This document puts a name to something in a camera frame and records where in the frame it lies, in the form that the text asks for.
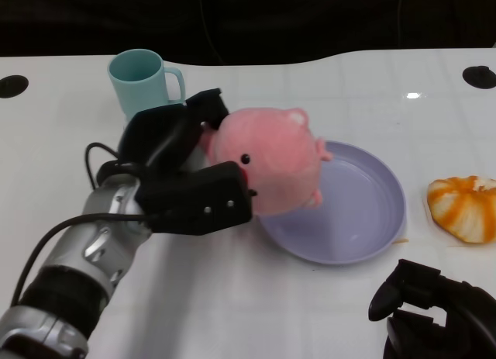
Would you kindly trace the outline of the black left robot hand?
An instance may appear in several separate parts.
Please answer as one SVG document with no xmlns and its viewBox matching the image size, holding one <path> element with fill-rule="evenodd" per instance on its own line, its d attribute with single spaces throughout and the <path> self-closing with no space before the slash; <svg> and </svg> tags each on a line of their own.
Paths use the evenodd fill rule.
<svg viewBox="0 0 496 359">
<path fill-rule="evenodd" d="M 213 88 L 183 104 L 138 112 L 119 141 L 119 161 L 139 179 L 135 200 L 155 233 L 204 235 L 252 217 L 247 179 L 234 161 L 193 170 L 187 161 L 209 131 L 228 116 L 221 91 Z"/>
</svg>

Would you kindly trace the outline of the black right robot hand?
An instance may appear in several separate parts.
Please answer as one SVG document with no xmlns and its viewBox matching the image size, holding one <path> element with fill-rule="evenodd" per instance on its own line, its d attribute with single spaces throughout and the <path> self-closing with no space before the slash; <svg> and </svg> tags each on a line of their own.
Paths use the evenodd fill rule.
<svg viewBox="0 0 496 359">
<path fill-rule="evenodd" d="M 368 319 L 387 320 L 384 358 L 495 357 L 495 298 L 423 264 L 401 259 Z"/>
</svg>

